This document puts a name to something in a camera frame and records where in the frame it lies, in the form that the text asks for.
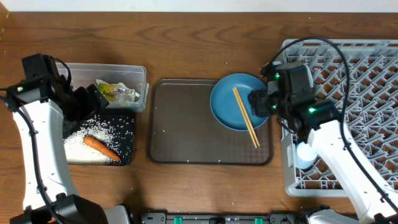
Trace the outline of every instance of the wooden surface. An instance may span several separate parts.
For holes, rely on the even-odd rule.
[[[0,2],[0,40],[1,40],[2,33],[4,31],[4,25],[6,23],[8,15],[9,15],[8,10]]]
[[[285,39],[397,39],[397,21],[397,14],[13,12],[0,42],[0,83],[5,87],[21,81],[21,58],[37,52],[65,62],[142,65],[150,86],[160,78],[258,75]],[[152,163],[145,154],[151,109],[137,116],[137,153],[131,165],[70,166],[82,197],[104,208],[126,202],[139,212],[268,213],[322,203],[340,213],[354,212],[347,198],[285,193],[278,125],[273,128],[274,160],[266,167]],[[0,112],[0,222],[7,223],[22,212],[25,177],[16,125],[5,106]]]

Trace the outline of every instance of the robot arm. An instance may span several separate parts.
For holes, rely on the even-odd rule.
[[[59,75],[51,56],[37,54],[22,63],[26,80],[0,96],[14,113],[25,163],[24,213],[10,223],[42,224],[54,216],[60,223],[128,224],[123,206],[103,210],[78,196],[63,147],[63,122],[77,124],[108,102],[94,85],[72,91],[70,74]]]
[[[40,149],[40,153],[38,153],[40,173],[50,201],[55,202],[57,195],[62,193],[66,196],[78,195],[70,177],[65,150],[63,150],[63,113],[60,107],[52,100],[45,103],[38,100],[24,105],[20,109],[24,114],[29,115],[28,118],[36,130],[36,144]],[[24,210],[35,210],[45,204],[41,195],[37,193],[29,129],[20,114],[14,113],[14,120],[21,135],[24,153],[26,179]]]
[[[258,116],[277,114],[285,119],[291,131],[311,147],[329,166],[354,205],[360,223],[374,223],[383,218],[396,218],[396,212],[376,190],[345,147],[340,133],[341,114],[329,100],[316,100],[310,70],[301,62],[273,63],[263,68],[267,90],[252,91],[249,101]],[[360,164],[398,205],[398,195],[366,159],[353,140],[347,125],[345,138]],[[326,222],[317,217],[311,223]]]
[[[342,188],[347,193],[360,223],[374,223],[375,216],[391,217],[395,215],[394,209],[381,200],[379,192],[359,169],[351,155],[344,150],[339,131],[340,122],[329,121],[320,125],[320,129],[310,131],[309,145],[325,161],[332,173],[338,179]],[[371,177],[389,194],[389,198],[398,204],[398,194],[384,180],[369,160],[362,153],[345,125],[345,136],[351,143],[351,148],[356,157],[365,167]]]

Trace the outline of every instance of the dish rack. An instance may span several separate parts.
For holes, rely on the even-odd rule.
[[[282,47],[294,39],[285,40]],[[346,56],[350,87],[345,121],[371,164],[398,189],[398,40],[332,40]],[[337,51],[320,40],[286,49],[283,63],[304,62],[311,70],[316,95],[341,111],[346,75]],[[285,191],[293,197],[347,197],[319,157],[306,170],[295,167],[295,134],[282,129]]]

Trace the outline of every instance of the wooden chopsticks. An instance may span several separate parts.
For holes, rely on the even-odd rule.
[[[257,148],[257,145],[260,146],[260,143],[256,136],[256,133],[254,132],[253,125],[250,122],[248,112],[246,112],[246,108],[243,105],[243,101],[242,101],[241,95],[239,94],[238,88],[236,88],[236,86],[235,86],[232,90],[234,91],[236,101],[238,102],[239,108],[241,109],[244,122],[246,123],[246,126],[248,127],[248,131],[249,131],[251,139],[253,140],[254,147]]]

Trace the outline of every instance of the plastic tray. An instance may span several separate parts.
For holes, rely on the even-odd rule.
[[[67,63],[67,65],[72,73],[72,85],[75,88],[80,86],[86,88],[90,84],[97,86],[96,79],[100,79],[109,84],[124,83],[128,88],[135,89],[141,95],[137,102],[109,102],[107,108],[129,108],[135,112],[145,110],[149,84],[146,80],[147,72],[144,67],[92,63]],[[67,75],[68,71],[61,63],[57,63],[57,67],[61,74]]]
[[[147,154],[161,164],[264,166],[272,160],[271,119],[255,132],[233,131],[213,116],[210,94],[217,80],[163,79],[152,100],[152,134]]]
[[[293,40],[285,40],[282,47]],[[358,146],[387,182],[398,189],[398,40],[332,40],[346,55],[351,77],[345,120]],[[320,40],[289,47],[284,63],[305,62],[317,95],[341,110],[346,88],[342,61]],[[318,158],[307,170],[295,167],[294,134],[282,130],[285,191],[297,197],[346,197],[335,176]]]

